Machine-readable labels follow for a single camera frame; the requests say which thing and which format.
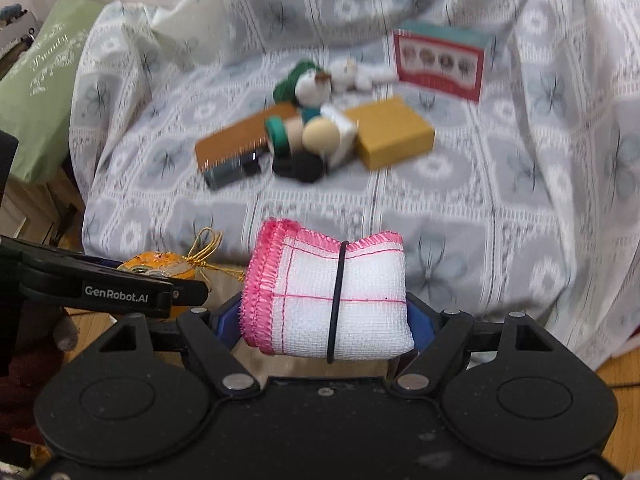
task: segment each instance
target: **printed box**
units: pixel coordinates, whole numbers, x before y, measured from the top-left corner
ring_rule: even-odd
[[[402,22],[394,31],[400,81],[478,102],[491,42],[491,36],[472,30]]]

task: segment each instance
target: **black round object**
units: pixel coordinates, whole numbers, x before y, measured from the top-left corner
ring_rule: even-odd
[[[325,173],[322,157],[306,150],[290,156],[275,156],[271,169],[277,176],[294,178],[306,184],[320,180]]]
[[[544,420],[562,415],[572,403],[571,392],[560,383],[540,377],[520,377],[498,388],[500,405],[521,418]]]
[[[175,452],[208,409],[207,389],[193,374],[124,351],[78,356],[44,388],[34,415],[56,453],[117,467]]]
[[[127,420],[146,412],[156,400],[156,391],[145,381],[109,378],[91,384],[80,396],[82,407],[103,420]]]
[[[455,377],[442,408],[470,446],[527,465],[602,450],[618,410],[607,386],[568,351],[498,352]]]

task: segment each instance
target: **bed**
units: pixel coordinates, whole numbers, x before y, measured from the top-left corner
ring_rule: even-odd
[[[301,58],[393,63],[402,20],[494,38],[479,105],[405,84],[432,153],[311,186],[265,171],[218,192],[194,143],[262,110]],[[182,0],[104,8],[76,75],[70,149],[88,253],[184,253],[201,228],[246,262],[261,222],[404,238],[408,289],[498,320],[524,310],[599,366],[640,324],[640,0]]]

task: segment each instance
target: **wooden ball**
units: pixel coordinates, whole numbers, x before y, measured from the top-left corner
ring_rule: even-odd
[[[324,117],[314,117],[302,132],[302,145],[316,155],[328,155],[340,145],[340,131],[335,123]]]

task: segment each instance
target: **yellow sponge block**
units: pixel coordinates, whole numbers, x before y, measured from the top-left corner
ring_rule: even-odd
[[[344,114],[358,124],[356,153],[372,171],[433,149],[433,126],[400,97],[350,108]]]

